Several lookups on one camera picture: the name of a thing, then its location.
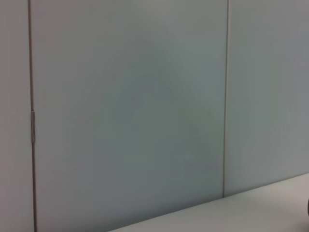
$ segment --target metal hinge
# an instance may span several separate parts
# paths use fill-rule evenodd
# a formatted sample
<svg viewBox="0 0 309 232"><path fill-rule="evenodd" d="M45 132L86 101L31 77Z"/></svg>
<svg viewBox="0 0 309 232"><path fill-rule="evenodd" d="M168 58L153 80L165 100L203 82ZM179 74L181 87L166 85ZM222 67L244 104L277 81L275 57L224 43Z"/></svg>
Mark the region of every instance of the metal hinge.
<svg viewBox="0 0 309 232"><path fill-rule="evenodd" d="M31 111L31 142L35 144L35 114Z"/></svg>

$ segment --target white wall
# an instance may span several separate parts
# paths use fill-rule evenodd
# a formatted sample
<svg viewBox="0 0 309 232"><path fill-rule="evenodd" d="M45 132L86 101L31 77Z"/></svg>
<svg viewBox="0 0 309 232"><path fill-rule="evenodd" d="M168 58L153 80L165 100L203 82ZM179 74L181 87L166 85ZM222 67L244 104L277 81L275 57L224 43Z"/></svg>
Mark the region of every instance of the white wall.
<svg viewBox="0 0 309 232"><path fill-rule="evenodd" d="M222 196L226 0L33 0L41 232Z"/></svg>
<svg viewBox="0 0 309 232"><path fill-rule="evenodd" d="M309 1L232 0L226 194L309 171Z"/></svg>
<svg viewBox="0 0 309 232"><path fill-rule="evenodd" d="M0 1L0 231L33 232L27 1Z"/></svg>

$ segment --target white cabinet door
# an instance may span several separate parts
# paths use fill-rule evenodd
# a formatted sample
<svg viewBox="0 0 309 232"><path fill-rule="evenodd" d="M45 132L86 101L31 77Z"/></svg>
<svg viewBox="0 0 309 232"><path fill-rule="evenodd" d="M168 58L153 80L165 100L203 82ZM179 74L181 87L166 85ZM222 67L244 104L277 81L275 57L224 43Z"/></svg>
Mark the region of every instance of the white cabinet door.
<svg viewBox="0 0 309 232"><path fill-rule="evenodd" d="M39 232L222 196L226 0L33 0Z"/></svg>
<svg viewBox="0 0 309 232"><path fill-rule="evenodd" d="M0 1L0 231L33 232L28 6Z"/></svg>
<svg viewBox="0 0 309 232"><path fill-rule="evenodd" d="M228 195L309 172L309 1L232 0Z"/></svg>

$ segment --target white desk surface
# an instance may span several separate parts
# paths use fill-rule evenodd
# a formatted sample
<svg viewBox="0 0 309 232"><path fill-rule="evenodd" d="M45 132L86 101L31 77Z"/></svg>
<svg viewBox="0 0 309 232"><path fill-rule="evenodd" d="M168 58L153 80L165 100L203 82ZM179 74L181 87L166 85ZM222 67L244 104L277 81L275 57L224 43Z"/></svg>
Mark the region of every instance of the white desk surface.
<svg viewBox="0 0 309 232"><path fill-rule="evenodd" d="M309 232L309 174L113 232Z"/></svg>

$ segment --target panel seam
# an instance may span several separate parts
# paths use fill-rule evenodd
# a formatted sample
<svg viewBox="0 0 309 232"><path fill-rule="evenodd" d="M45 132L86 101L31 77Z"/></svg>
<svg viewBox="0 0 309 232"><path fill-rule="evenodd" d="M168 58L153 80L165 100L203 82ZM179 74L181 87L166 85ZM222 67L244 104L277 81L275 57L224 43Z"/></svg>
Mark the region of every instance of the panel seam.
<svg viewBox="0 0 309 232"><path fill-rule="evenodd" d="M224 141L223 141L223 190L222 197L225 197L226 184L226 123L227 123L227 95L228 95L228 73L229 73L229 39L230 39L230 9L231 0L227 0L226 11L226 57L225 57L225 102L224 102Z"/></svg>
<svg viewBox="0 0 309 232"><path fill-rule="evenodd" d="M33 65L32 65L32 30L31 30L31 0L28 0L28 42L29 42L29 76L30 76L30 112L34 114L33 99ZM32 191L33 191L33 225L34 232L38 231L37 227L37 198L36 198L36 169L35 169L35 143L31 141L32 148Z"/></svg>

